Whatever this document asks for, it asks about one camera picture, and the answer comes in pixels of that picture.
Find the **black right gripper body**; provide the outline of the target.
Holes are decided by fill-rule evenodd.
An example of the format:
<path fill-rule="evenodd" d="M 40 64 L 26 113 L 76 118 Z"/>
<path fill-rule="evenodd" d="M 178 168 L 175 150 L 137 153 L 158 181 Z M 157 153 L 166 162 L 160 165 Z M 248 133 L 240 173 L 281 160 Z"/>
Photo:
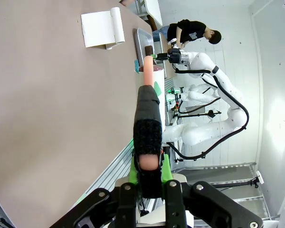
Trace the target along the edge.
<path fill-rule="evenodd" d="M 178 64 L 181 60 L 181 49 L 170 48 L 167 50 L 168 61 L 172 64 Z"/>

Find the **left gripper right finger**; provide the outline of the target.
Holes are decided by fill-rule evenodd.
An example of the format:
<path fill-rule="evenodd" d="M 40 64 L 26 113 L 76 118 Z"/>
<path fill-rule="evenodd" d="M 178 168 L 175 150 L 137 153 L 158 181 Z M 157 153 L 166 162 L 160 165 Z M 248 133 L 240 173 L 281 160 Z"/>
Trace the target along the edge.
<path fill-rule="evenodd" d="M 193 185 L 172 179 L 169 157 L 162 154 L 166 227 L 186 228 L 186 211 L 212 228 L 262 228 L 262 219 L 205 181 Z"/>

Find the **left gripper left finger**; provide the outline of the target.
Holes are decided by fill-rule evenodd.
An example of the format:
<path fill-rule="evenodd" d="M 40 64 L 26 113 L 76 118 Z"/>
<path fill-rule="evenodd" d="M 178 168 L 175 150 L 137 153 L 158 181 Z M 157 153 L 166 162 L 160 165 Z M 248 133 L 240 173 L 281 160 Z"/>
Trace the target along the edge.
<path fill-rule="evenodd" d="M 53 228 L 136 227 L 136 185 L 126 181 L 112 191 L 97 188 L 55 222 Z"/>

